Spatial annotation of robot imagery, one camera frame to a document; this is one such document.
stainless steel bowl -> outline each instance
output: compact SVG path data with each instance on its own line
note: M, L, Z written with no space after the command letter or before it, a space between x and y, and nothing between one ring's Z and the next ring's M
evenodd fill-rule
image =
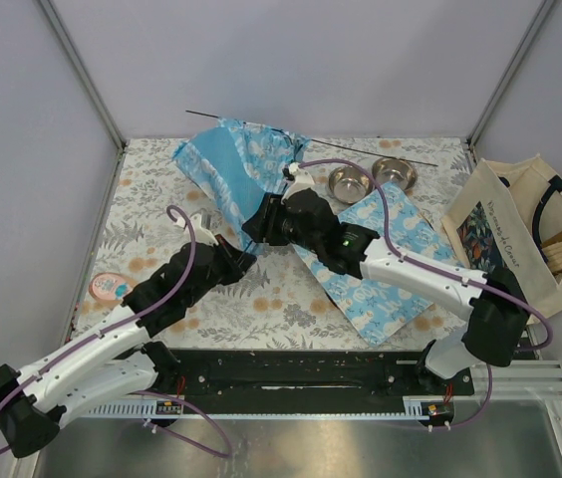
M390 157L378 159L372 165L372 176L379 184L393 182L404 192L410 191L419 177L411 164Z
M330 173L328 189L339 201L354 204L370 194L374 186L372 181L356 168L341 166Z

metal corner post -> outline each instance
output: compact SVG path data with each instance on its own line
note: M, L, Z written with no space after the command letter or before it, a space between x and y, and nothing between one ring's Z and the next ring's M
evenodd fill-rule
M498 81L495 90L491 94L487 105L482 111L480 118L476 122L471 134L467 137L467 143L471 148L474 148L478 143L478 140L482 137L482 134L491 120L496 107L500 103L504 92L511 84L520 66L526 59L527 54L531 50L538 34L542 31L542 28L546 24L546 21L549 19L549 16L558 2L559 0L542 0L542 3L536 10L536 13L531 19L529 26L520 40L520 43L516 47L515 52L513 52L513 56L502 74L502 77Z
M87 96L91 100L93 107L98 112L98 115L104 123L104 126L106 127L109 136L111 137L111 140L117 147L118 151L123 151L126 141L124 140L124 137L115 124L115 121L113 120L109 109L104 104L100 93L95 87L95 84L93 83L93 80L91 79L91 76L89 75L84 62L82 61L82 58L80 57L80 54L78 53L78 50L75 47L69 31L64 25L64 22L62 21L62 18L60 17L58 9L56 8L53 0L34 1L38 4L40 9L44 13L44 16L48 21L51 30L53 31L58 42L60 42L60 45L62 46L62 49L64 50L69 63L75 70L78 80L82 84L82 87L84 88Z
M89 286L89 280L91 278L91 273L93 272L93 267L95 266L95 259L97 257L98 248L100 245L100 241L102 240L102 233L106 226L106 220L109 217L109 210L111 207L111 203L113 202L113 196L115 195L115 190L120 179L120 174L122 173L122 167L124 166L125 156L126 149L118 151L115 166L113 167L111 175L109 176L109 180L106 184L104 198L102 200L102 203L100 204L100 209L98 210L97 223L95 225L95 229L93 230L93 234L91 235L91 240L89 241L89 247L87 249L88 254L84 259L84 263L82 264L82 270L79 276L80 281L73 295L73 300L71 301L71 309L65 316L67 317L67 321L65 323L64 329L62 330L62 341L60 342L60 344L63 344L65 341L71 338L74 318L81 311L82 306L80 302L83 300Z

tote bag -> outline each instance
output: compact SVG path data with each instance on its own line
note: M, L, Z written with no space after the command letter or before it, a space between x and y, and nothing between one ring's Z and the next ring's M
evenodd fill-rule
M463 264L507 267L530 305L545 317L562 311L562 274L554 277L540 247L562 232L562 177L539 155L481 160L442 225Z

gray floral mat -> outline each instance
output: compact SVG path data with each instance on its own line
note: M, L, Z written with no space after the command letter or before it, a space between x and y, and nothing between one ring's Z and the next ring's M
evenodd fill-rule
M327 142L362 150L432 162L417 165L419 181L410 196L434 230L444 235L440 218L466 182L469 172L457 138L333 138ZM189 214L205 210L211 227L228 240L227 227L216 208L174 166L170 156L181 139L133 139L126 154L103 232L93 276L116 272L137 281L188 241L165 216L168 204ZM371 166L370 156L310 143L304 160L343 157ZM332 167L312 170L319 192ZM332 202L338 212L344 208ZM173 348L202 349L329 349L362 350L370 346L333 306L314 276L291 247L264 248L255 266L239 283L208 293L186 318L159 334ZM110 309L88 293L83 298L74 334L102 319ZM430 340L460 327L454 315L431 306L393 334L378 350L419 350Z

blue patterned cloth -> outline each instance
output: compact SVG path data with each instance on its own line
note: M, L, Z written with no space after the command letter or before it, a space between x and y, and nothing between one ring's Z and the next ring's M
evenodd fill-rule
M460 265L451 247L421 217L417 208L394 184L383 190L390 206L390 237L411 251L451 265ZM341 222L360 224L383 236L383 205L378 191L339 214ZM311 252L295 247L319 283L369 344L382 344L394 332L418 316L431 302L389 284L338 276Z
M172 159L214 200L244 249L250 238L241 226L257 211L266 192L281 192L283 168L302 160L309 141L264 124L220 119L217 127L178 147Z

